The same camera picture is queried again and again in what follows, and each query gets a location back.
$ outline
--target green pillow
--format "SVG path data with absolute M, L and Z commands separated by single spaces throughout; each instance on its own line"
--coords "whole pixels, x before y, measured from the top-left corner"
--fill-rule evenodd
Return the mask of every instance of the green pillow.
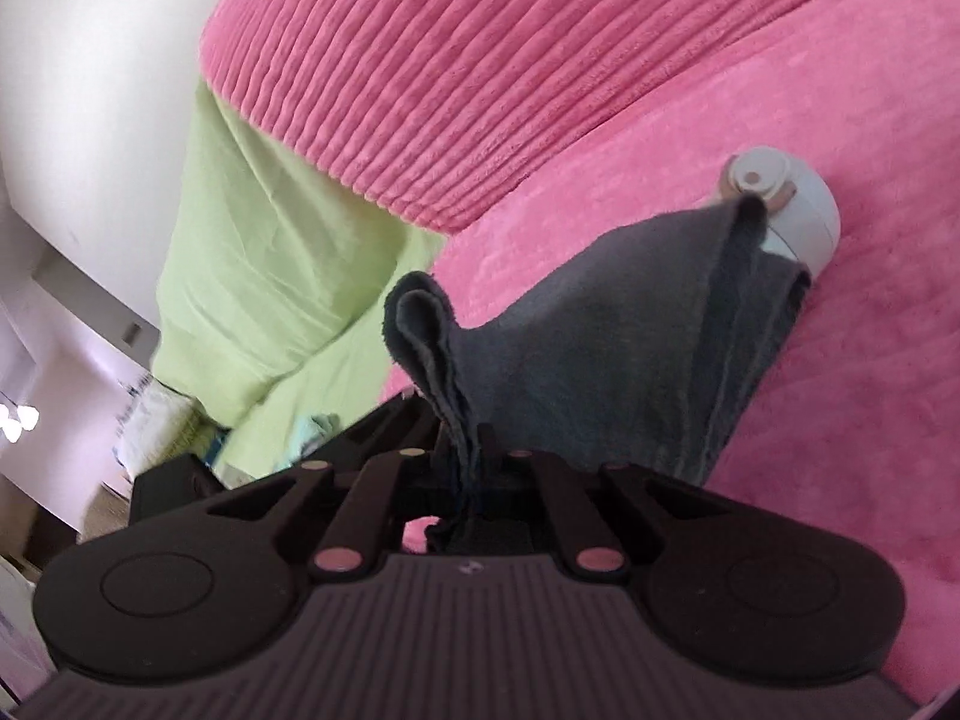
M 373 409 L 390 371 L 377 305 L 300 370 L 271 389 L 227 437 L 214 471 L 236 469 L 254 479 L 269 476 L 287 457 L 291 432 L 309 415 L 335 415 L 349 427 Z
M 200 84 L 157 287 L 152 373 L 236 426 L 274 384 L 378 309 L 398 268 L 429 268 L 442 245 L 442 236 L 318 172 Z

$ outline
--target pink plush blanket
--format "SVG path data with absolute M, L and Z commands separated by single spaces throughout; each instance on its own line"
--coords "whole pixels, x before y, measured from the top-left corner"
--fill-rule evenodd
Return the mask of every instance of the pink plush blanket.
M 844 237 L 712 486 L 896 565 L 887 668 L 920 699 L 960 680 L 958 70 L 960 0 L 810 1 L 570 146 L 435 268 L 474 326 L 606 230 L 695 204 L 738 149 L 816 167 Z
M 210 87 L 414 223 L 463 229 L 664 81 L 807 0 L 222 0 Z

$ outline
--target blanket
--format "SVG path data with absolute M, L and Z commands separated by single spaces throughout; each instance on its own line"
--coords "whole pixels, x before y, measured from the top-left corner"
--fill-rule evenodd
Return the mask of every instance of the blanket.
M 844 237 L 710 486 L 894 563 L 887 671 L 920 700 L 960 675 L 959 56 L 960 0 L 810 1 L 551 160 L 434 269 L 477 326 L 608 230 L 695 205 L 731 153 L 803 156 Z
M 477 220 L 594 127 L 809 0 L 221 0 L 200 66 L 392 213 Z

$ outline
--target ribbed pink fabric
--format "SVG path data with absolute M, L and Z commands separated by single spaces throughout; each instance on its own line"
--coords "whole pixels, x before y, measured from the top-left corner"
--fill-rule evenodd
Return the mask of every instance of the ribbed pink fabric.
M 213 91 L 384 208 L 455 232 L 552 155 L 807 0 L 221 0 Z

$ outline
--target ceiling light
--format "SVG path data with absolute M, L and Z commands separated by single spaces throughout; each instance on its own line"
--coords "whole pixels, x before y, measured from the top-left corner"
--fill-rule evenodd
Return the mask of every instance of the ceiling light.
M 40 421 L 40 412 L 33 406 L 17 406 L 16 415 L 24 430 L 34 429 Z
M 7 440 L 11 443 L 16 443 L 20 440 L 20 434 L 23 432 L 23 425 L 17 422 L 15 419 L 8 419 L 3 423 L 3 435 L 7 437 Z

